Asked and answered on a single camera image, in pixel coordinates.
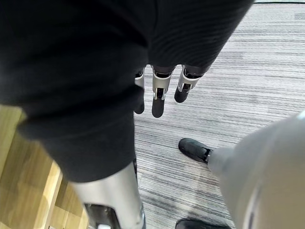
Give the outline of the right robot hand black cloth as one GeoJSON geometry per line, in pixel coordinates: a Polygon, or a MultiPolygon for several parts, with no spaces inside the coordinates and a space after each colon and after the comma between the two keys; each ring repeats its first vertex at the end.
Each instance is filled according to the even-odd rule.
{"type": "Polygon", "coordinates": [[[134,114],[151,65],[169,82],[210,68],[251,0],[3,0],[0,102],[42,144],[97,228],[143,229],[134,114]]]}

